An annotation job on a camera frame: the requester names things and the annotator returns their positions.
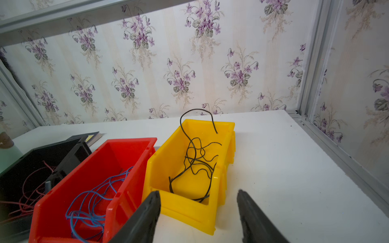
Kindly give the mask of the black plastic bin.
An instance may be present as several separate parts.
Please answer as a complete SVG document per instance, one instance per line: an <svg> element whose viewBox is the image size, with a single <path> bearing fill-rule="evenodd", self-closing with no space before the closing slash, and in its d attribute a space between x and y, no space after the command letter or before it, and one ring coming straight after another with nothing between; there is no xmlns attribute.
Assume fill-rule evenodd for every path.
<svg viewBox="0 0 389 243"><path fill-rule="evenodd" d="M1 242L27 239L35 204L90 154L81 139L30 150L1 173Z"/></svg>

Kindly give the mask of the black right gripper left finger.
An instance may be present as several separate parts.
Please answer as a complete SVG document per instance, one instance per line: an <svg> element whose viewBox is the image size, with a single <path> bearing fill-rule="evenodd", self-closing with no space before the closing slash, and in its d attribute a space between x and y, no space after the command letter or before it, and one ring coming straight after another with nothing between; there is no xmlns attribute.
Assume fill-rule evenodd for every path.
<svg viewBox="0 0 389 243"><path fill-rule="evenodd" d="M109 243L152 243L160 213L160 193L153 191Z"/></svg>

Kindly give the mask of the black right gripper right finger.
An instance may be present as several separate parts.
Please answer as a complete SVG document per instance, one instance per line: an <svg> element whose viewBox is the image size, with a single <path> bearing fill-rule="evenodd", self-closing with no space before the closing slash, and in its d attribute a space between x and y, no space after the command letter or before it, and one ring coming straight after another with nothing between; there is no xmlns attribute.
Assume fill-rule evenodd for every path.
<svg viewBox="0 0 389 243"><path fill-rule="evenodd" d="M239 190L237 203L243 229L243 243L288 243L252 197Z"/></svg>

